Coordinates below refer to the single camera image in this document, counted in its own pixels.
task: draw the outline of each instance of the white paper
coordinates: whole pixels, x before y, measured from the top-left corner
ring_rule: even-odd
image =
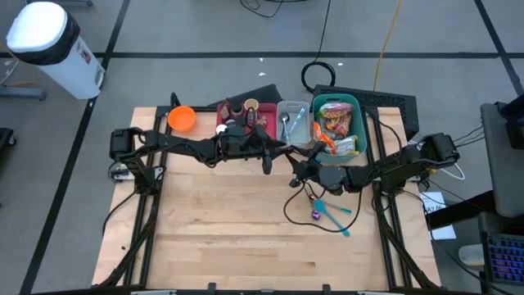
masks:
[[[424,202],[424,206],[426,206],[427,213],[432,213],[433,211],[445,208],[444,198],[442,197],[441,192],[420,193],[420,198]],[[457,238],[457,236],[455,235],[455,230],[453,229],[453,225],[448,225],[443,228],[434,229],[432,230],[432,232],[435,240]]]

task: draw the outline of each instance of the yellow cable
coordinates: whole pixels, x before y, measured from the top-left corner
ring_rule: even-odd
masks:
[[[9,49],[8,46],[6,46],[6,44],[0,42],[0,46],[2,46],[4,49],[6,49],[7,53],[9,53],[9,55],[15,59],[15,61],[18,61],[18,62],[21,62],[21,60],[15,56],[15,54],[13,54],[13,52],[11,51],[11,49]],[[9,85],[6,85],[7,87],[13,87],[13,86],[21,86],[21,85],[38,85],[38,78],[36,78],[36,74],[33,72],[33,78],[34,80],[32,81],[20,81],[20,82],[15,82],[13,84],[9,84]]]
[[[375,81],[373,82],[373,91],[377,89],[378,74],[380,73],[380,61],[382,60],[382,56],[386,51],[387,44],[390,42],[391,32],[393,32],[393,28],[395,28],[396,19],[399,17],[400,6],[402,6],[402,0],[399,0],[396,5],[395,15],[393,16],[393,20],[391,21],[390,31],[387,33],[386,41],[384,42],[384,46],[382,46],[380,56],[378,56],[377,69],[375,70]]]

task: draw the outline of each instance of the cord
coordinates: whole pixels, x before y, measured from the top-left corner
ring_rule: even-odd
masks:
[[[422,143],[420,143],[420,142],[416,142],[416,141],[414,141],[414,140],[409,140],[409,141],[408,141],[408,144],[416,144],[418,150],[420,150],[421,147],[422,147]],[[466,175],[464,174],[464,172],[462,171],[462,169],[460,169],[459,164],[454,163],[453,166],[455,166],[455,168],[457,168],[458,172],[460,172],[460,176],[454,175],[453,173],[447,171],[447,170],[444,169],[444,168],[439,169],[438,171],[442,171],[442,172],[446,173],[447,175],[453,177],[454,179],[458,179],[458,180],[466,180]]]
[[[475,207],[476,209],[479,209],[479,210],[481,210],[481,211],[485,211],[485,210],[486,210],[486,209],[482,208],[481,206],[478,206],[477,204],[475,204],[475,203],[473,203],[473,202],[470,202],[469,200],[467,200],[467,199],[465,199],[465,198],[463,198],[463,197],[460,197],[458,194],[453,193],[453,192],[449,191],[449,190],[446,189],[446,188],[442,188],[438,183],[436,183],[435,181],[433,181],[433,180],[431,180],[431,179],[429,179],[429,182],[431,182],[432,184],[434,184],[437,188],[440,188],[441,190],[443,190],[443,191],[445,191],[445,192],[447,192],[447,193],[452,194],[453,196],[455,196],[456,198],[460,199],[461,201],[466,202],[467,204],[469,204],[469,205]]]
[[[9,77],[11,77],[12,73],[15,71],[15,68],[20,63],[20,59],[15,56],[15,54],[11,51],[11,49],[7,47],[6,44],[0,42],[0,46],[2,46],[7,51],[7,53],[9,53],[9,55],[16,61],[15,65],[11,68],[11,70],[7,73],[7,75],[2,79],[2,82],[0,82],[0,85],[6,86],[6,87],[10,87],[10,86],[12,87],[12,86],[20,86],[22,84],[28,84],[28,85],[38,84],[38,81],[35,79],[34,81],[21,81],[21,82],[15,82],[13,84],[5,85],[4,82],[6,82],[7,79],[9,79]]]
[[[395,131],[393,128],[391,128],[391,126],[382,123],[382,121],[380,121],[380,120],[375,116],[375,114],[373,114],[373,112],[370,111],[370,110],[368,109],[368,107],[366,107],[366,106],[362,106],[362,107],[364,108],[364,110],[366,110],[366,112],[367,112],[367,113],[368,113],[368,114],[369,114],[369,115],[370,115],[374,120],[377,120],[378,123],[379,123],[380,125],[382,125],[382,126],[388,128],[389,130],[391,130],[391,132],[393,132],[393,134],[395,135],[396,140],[397,140],[397,142],[398,142],[398,144],[399,144],[399,153],[401,153],[401,152],[402,152],[402,141],[400,140],[400,136],[399,136],[399,134],[397,134],[396,131]]]
[[[405,189],[402,189],[402,192],[403,193],[408,193],[416,198],[420,198],[420,196],[417,196],[415,193],[411,193],[410,191],[407,191]],[[435,200],[434,198],[432,197],[429,197],[428,195],[426,195],[425,193],[423,192],[420,192],[424,197],[427,197],[428,199],[432,200],[433,202],[437,203],[437,204],[440,204],[440,205],[444,205],[444,206],[450,206],[450,205],[453,205],[453,204],[449,204],[449,203],[446,203],[446,202],[438,202],[437,200]]]
[[[430,215],[429,215],[429,212],[427,211],[427,208],[426,208],[426,205],[424,204],[424,200],[420,197],[420,196],[417,196],[416,194],[414,193],[411,193],[407,190],[402,190],[404,193],[408,193],[414,197],[416,197],[418,200],[420,200],[420,202],[422,203],[422,209],[424,210],[424,214],[427,218],[427,223],[430,224]],[[478,279],[479,281],[481,281],[482,283],[484,283],[486,286],[488,286],[488,288],[492,288],[494,289],[495,291],[499,291],[501,292],[502,294],[506,294],[506,295],[512,295],[511,293],[507,293],[505,292],[504,290],[500,289],[500,288],[497,288],[495,286],[493,286],[492,284],[486,282],[483,278],[479,277],[478,275],[475,275],[473,274],[470,270],[468,270],[467,268],[465,268],[462,263],[460,263],[460,261],[458,261],[455,257],[453,257],[451,254],[449,254],[449,252],[447,252],[443,247],[441,247],[438,242],[436,241],[435,237],[433,237],[433,231],[428,227],[427,230],[429,231],[429,234],[431,236],[431,240],[435,241],[433,244],[435,244],[442,252],[444,252],[447,256],[449,256],[449,258],[451,258],[456,264],[457,266],[459,266],[461,269],[463,269],[465,272],[467,272],[469,275],[471,275],[473,278],[475,279]]]
[[[165,173],[166,171],[166,168],[164,167],[164,169],[155,177],[155,182],[158,181]],[[134,196],[137,192],[137,189],[134,189],[133,192],[128,195],[122,202],[120,202],[118,205],[115,206],[115,208],[113,208],[111,211],[109,211],[109,214],[107,214],[106,216],[106,219],[104,220],[104,224],[102,226],[102,237],[104,236],[104,233],[106,232],[106,225],[107,225],[107,221],[109,221],[109,219],[111,218],[111,216],[120,208],[122,207],[127,201],[129,201],[131,199],[132,196]]]
[[[380,74],[380,62],[382,61],[382,57],[384,56],[384,52],[386,51],[387,44],[390,42],[391,33],[393,32],[393,28],[395,28],[396,19],[399,17],[401,6],[402,0],[399,0],[396,5],[395,15],[393,16],[393,20],[391,21],[390,30],[389,32],[387,32],[386,41],[384,42],[384,45],[382,45],[382,50],[380,51],[380,55],[378,56],[377,69],[375,70],[375,81],[373,82],[373,91],[377,89],[378,75]]]
[[[314,195],[314,197],[316,198],[322,198],[324,196],[324,194],[326,193],[326,189],[324,189],[322,191],[322,193],[319,195],[317,195],[314,190],[313,190],[313,187],[311,186],[311,184],[309,182],[305,182],[305,184],[307,184],[309,186],[309,190],[311,191],[311,193]]]
[[[442,171],[442,172],[446,173],[447,175],[453,177],[454,179],[466,180],[466,175],[464,174],[462,169],[460,169],[459,164],[454,163],[453,166],[455,166],[455,168],[457,168],[458,172],[460,172],[460,176],[454,175],[453,173],[447,171],[446,169],[439,169],[438,171]]]
[[[479,138],[479,139],[475,139],[475,140],[473,140],[473,141],[471,141],[471,142],[469,142],[469,143],[463,143],[463,144],[460,144],[460,145],[457,146],[457,148],[465,147],[465,146],[467,146],[468,144],[476,143],[477,141],[481,141],[482,139],[484,139],[484,136],[482,136],[482,137]]]
[[[471,141],[471,140],[473,140],[473,139],[475,139],[475,138],[478,138],[478,137],[481,136],[481,135],[484,135],[484,131],[482,131],[482,132],[480,132],[479,134],[473,136],[472,138],[464,139],[464,141],[462,141],[461,143],[457,143],[457,145],[464,144],[464,143],[466,143],[466,142],[468,142],[468,141]]]
[[[135,195],[136,192],[137,192],[136,189],[133,190],[133,192],[131,194],[129,194],[122,202],[120,202],[118,205],[115,206],[115,208],[113,208],[113,209],[111,209],[111,211],[109,211],[109,214],[107,214],[106,219],[104,220],[104,225],[102,226],[102,237],[106,233],[107,221],[109,221],[109,219],[111,218],[113,213],[115,213],[120,207],[122,207],[127,201],[129,201],[131,199],[131,197]]]
[[[426,205],[424,205],[424,201],[420,197],[418,197],[418,198],[421,200],[422,209],[424,210],[424,214],[426,215],[427,223],[430,224],[431,223],[430,222],[430,215],[427,212]],[[451,255],[449,252],[447,252],[441,245],[439,245],[439,243],[435,240],[435,237],[433,237],[433,231],[430,228],[428,228],[428,231],[429,231],[429,234],[431,236],[431,240],[435,241],[432,244],[436,245],[443,253],[445,253],[445,255],[447,255],[449,258],[451,258],[451,260],[453,262],[455,262],[455,264],[457,264],[458,267],[460,267],[462,270],[464,270],[466,273],[468,273],[468,275],[471,275],[473,278],[478,279],[487,288],[490,288],[490,289],[493,289],[495,291],[498,291],[498,292],[500,292],[500,293],[502,293],[504,295],[513,295],[513,294],[511,294],[509,292],[504,291],[501,288],[495,287],[493,284],[487,282],[485,279],[481,278],[480,276],[473,274],[470,270],[468,270],[466,267],[464,267],[464,265],[462,265],[462,263],[457,258],[455,258],[453,255]]]
[[[3,85],[3,83],[6,82],[7,79],[9,79],[9,77],[11,77],[11,75],[15,71],[15,68],[18,66],[18,63],[18,61],[15,61],[15,65],[11,68],[11,70],[7,72],[6,76],[2,79],[2,81],[0,81],[1,85]]]
[[[387,211],[387,209],[390,208],[390,205],[391,205],[390,197],[391,197],[391,196],[390,196],[390,195],[386,195],[385,197],[386,197],[386,200],[387,200],[387,205],[386,205],[386,207],[384,207],[384,208],[382,209],[382,211],[380,211],[380,212],[379,212],[379,211],[377,210],[377,208],[375,207],[375,197],[372,197],[372,198],[371,198],[371,208],[372,208],[376,213],[384,213],[384,212]]]
[[[341,233],[343,231],[348,230],[357,221],[357,218],[359,217],[359,213],[360,213],[360,207],[361,207],[360,205],[362,204],[362,190],[359,193],[359,204],[357,205],[357,211],[355,213],[355,218],[353,218],[353,220],[344,229],[326,229],[325,227],[323,227],[321,225],[316,225],[316,224],[311,223],[311,222],[299,222],[299,221],[292,220],[289,217],[289,215],[287,214],[287,210],[286,210],[287,209],[287,205],[289,205],[289,203],[304,190],[305,184],[306,184],[306,182],[303,182],[302,183],[302,187],[299,189],[299,191],[296,192],[295,194],[293,194],[289,199],[287,199],[286,203],[284,204],[283,211],[284,211],[284,216],[286,217],[287,221],[291,222],[294,225],[314,226],[314,227],[316,227],[318,229],[327,231],[329,233],[334,233],[334,234]]]
[[[249,0],[240,0],[240,4],[242,6],[244,6],[244,8],[246,8],[248,11],[251,11],[251,12],[255,13],[257,16],[262,16],[262,17],[265,17],[265,18],[272,18],[272,17],[276,16],[278,11],[280,10],[280,7],[285,2],[283,0],[281,0],[281,1],[271,1],[271,2],[278,2],[279,4],[278,4],[278,7],[277,7],[277,10],[271,16],[266,16],[266,15],[264,15],[262,13],[257,12],[260,9],[260,2],[258,0],[253,0],[253,1],[256,3],[256,7],[253,7],[249,3]]]
[[[468,133],[468,134],[466,134],[466,135],[464,135],[464,136],[462,136],[462,137],[459,137],[459,138],[457,138],[457,139],[454,139],[453,142],[457,142],[457,141],[459,141],[459,140],[462,139],[462,138],[466,138],[466,137],[468,137],[469,135],[473,134],[473,132],[479,130],[479,129],[482,128],[482,127],[484,127],[484,125],[481,125],[481,127],[479,127],[479,128],[475,128],[474,130],[472,130],[472,132],[470,132],[470,133]]]
[[[318,47],[317,56],[316,58],[310,62],[309,64],[305,65],[302,68],[302,72],[300,73],[300,80],[302,81],[302,85],[308,90],[309,93],[313,93],[314,89],[311,88],[306,82],[305,82],[305,72],[308,71],[308,69],[311,66],[321,66],[327,71],[329,71],[329,74],[331,75],[331,82],[329,82],[329,86],[335,86],[335,82],[337,80],[337,73],[335,73],[335,69],[328,63],[323,61],[317,61],[320,57],[320,52],[322,51],[322,45],[324,43],[324,35],[326,34],[326,25],[328,24],[328,17],[329,17],[329,8],[331,7],[331,0],[328,0],[327,2],[327,10],[326,10],[326,18],[324,19],[324,27],[322,29],[322,37],[320,37],[320,46]]]
[[[109,177],[109,179],[111,179],[111,181],[113,183],[116,184],[116,179],[113,178],[113,176],[111,176],[111,170],[113,169],[113,167],[116,165],[116,164],[120,164],[119,161],[114,161],[111,163],[111,165],[109,165],[109,167],[107,167],[107,177]]]

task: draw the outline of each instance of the trash can lid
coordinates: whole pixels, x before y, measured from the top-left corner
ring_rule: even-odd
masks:
[[[53,2],[33,2],[18,14],[7,34],[13,52],[39,52],[53,46],[64,33],[67,12]]]

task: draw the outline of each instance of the clear plastic container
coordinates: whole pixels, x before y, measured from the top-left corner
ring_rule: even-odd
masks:
[[[291,127],[300,114],[300,110],[305,108],[302,117],[296,123],[295,128],[291,131]],[[277,105],[277,139],[286,141],[283,137],[284,124],[280,120],[280,114],[286,112],[289,115],[289,121],[286,122],[287,131],[289,133],[290,144],[297,147],[305,147],[311,141],[311,119],[309,113],[309,103],[307,102],[279,102]]]

